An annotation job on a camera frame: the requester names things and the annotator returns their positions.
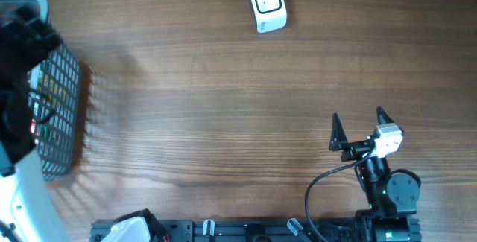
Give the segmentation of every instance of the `wood grain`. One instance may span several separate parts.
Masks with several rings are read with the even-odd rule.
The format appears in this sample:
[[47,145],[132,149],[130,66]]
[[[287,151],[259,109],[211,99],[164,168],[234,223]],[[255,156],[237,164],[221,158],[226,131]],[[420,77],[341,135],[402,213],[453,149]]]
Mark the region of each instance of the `wood grain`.
[[[48,185],[74,241],[149,208],[161,219],[304,217],[381,105],[406,130],[392,168],[421,176],[425,241],[477,235],[477,0],[285,0],[258,34],[248,0],[49,0],[85,66],[75,167]],[[352,171],[314,217],[367,206]]]

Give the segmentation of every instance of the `brown wooden surface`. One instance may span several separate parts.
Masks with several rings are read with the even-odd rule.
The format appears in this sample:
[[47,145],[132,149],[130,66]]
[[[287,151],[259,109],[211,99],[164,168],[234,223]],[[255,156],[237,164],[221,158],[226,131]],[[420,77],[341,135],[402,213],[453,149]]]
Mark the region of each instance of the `brown wooden surface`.
[[[254,28],[248,0],[49,0],[84,59],[72,172],[48,185],[74,241],[149,208],[161,219],[304,217],[331,115],[349,140],[381,105],[406,130],[392,168],[421,176],[425,241],[477,235],[477,0],[285,0]],[[352,171],[315,187],[314,217],[367,203]]]

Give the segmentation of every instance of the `gray plastic crate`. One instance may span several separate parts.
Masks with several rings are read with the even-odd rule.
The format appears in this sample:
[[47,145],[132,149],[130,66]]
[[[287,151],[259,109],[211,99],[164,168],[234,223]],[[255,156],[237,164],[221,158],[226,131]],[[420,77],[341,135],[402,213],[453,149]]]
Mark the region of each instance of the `gray plastic crate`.
[[[12,11],[24,5],[37,10],[41,20],[48,21],[54,28],[48,17],[47,0],[0,0],[0,22],[8,23]],[[80,64],[63,39],[61,43],[47,60],[28,73],[30,87],[48,98],[45,100],[32,93],[28,102],[34,113],[31,132],[42,160],[43,177],[48,181],[71,169],[80,93]],[[52,107],[56,110],[55,116],[45,124],[36,124]]]

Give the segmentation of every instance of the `small white device with black border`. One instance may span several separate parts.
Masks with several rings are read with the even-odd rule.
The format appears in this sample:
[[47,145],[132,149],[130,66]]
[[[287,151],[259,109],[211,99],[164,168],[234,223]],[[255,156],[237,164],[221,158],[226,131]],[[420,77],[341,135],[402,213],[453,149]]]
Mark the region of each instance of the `small white device with black border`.
[[263,34],[286,25],[286,8],[283,0],[250,0],[256,20],[256,30]]

